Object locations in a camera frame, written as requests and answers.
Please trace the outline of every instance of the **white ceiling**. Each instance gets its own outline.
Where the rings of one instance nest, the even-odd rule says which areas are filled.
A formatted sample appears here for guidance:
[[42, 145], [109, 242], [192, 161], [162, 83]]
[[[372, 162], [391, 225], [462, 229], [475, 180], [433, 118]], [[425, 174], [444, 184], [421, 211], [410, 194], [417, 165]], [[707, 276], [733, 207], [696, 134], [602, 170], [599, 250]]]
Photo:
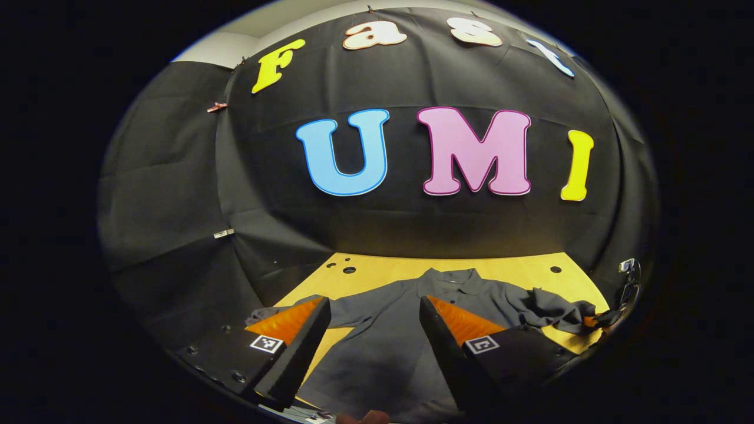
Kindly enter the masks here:
[[[488, 11], [493, 14], [502, 15], [503, 17], [511, 17], [502, 9], [480, 0], [452, 0], [455, 3], [461, 3], [463, 5], [469, 5], [469, 10]], [[332, 6], [341, 5], [344, 3], [363, 3], [364, 10], [367, 10], [366, 5], [370, 4], [369, 0], [360, 0], [354, 2], [354, 0], [277, 0], [268, 5], [257, 8], [248, 14], [239, 17], [238, 19], [221, 26], [217, 29], [218, 32], [234, 32], [237, 34], [250, 35], [255, 38], [261, 38], [276, 29], [291, 23], [295, 20], [301, 19], [313, 14], [314, 12], [321, 11], [323, 9], [331, 8]], [[372, 1], [372, 5], [376, 5], [378, 2]]]

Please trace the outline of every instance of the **table surface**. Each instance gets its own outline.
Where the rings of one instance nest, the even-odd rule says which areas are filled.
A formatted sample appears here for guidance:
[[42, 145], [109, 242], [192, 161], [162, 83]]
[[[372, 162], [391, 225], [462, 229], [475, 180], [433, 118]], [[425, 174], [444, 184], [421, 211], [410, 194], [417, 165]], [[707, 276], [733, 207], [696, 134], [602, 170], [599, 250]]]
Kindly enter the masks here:
[[[349, 266], [353, 266], [356, 271], [351, 274], [344, 273], [343, 269]], [[551, 271], [550, 268], [554, 266], [560, 268], [561, 272]], [[596, 306], [597, 312], [609, 309], [599, 289], [584, 271], [562, 252], [531, 257], [492, 259], [414, 259], [335, 253], [275, 306], [290, 306], [297, 300], [312, 294], [320, 294], [334, 300], [372, 290], [394, 281], [418, 278], [429, 268], [435, 268], [438, 271], [475, 268], [482, 278], [488, 280], [505, 281], [526, 290], [531, 290], [533, 287], [541, 288], [557, 293], [569, 302], [586, 300]], [[304, 381], [327, 351], [351, 330], [352, 328], [344, 327], [325, 331]], [[591, 334], [577, 336], [556, 330], [552, 325], [543, 327], [542, 330], [551, 340], [576, 354], [586, 350], [602, 334], [602, 330], [597, 329]]]

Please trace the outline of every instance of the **letter m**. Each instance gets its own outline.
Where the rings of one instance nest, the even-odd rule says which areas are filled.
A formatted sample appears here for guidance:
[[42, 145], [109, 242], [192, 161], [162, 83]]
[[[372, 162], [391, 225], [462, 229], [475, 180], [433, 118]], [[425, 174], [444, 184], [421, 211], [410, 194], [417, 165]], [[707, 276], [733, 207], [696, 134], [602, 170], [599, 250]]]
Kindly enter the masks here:
[[478, 192], [497, 161], [489, 190], [498, 195], [525, 195], [532, 184], [526, 179], [527, 115], [501, 110], [492, 116], [487, 133], [479, 140], [461, 113], [452, 107], [420, 110], [416, 119], [429, 128], [432, 177], [424, 184], [430, 195], [452, 195], [461, 190], [453, 178], [453, 159], [472, 192]]

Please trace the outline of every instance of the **human hand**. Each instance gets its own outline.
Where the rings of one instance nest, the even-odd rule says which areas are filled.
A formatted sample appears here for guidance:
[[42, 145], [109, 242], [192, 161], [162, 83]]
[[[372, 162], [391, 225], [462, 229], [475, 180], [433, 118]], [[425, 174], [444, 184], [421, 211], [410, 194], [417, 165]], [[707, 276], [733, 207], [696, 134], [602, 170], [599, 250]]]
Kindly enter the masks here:
[[390, 416], [380, 410], [371, 410], [361, 421], [343, 413], [335, 418], [335, 424], [388, 424], [389, 422]]

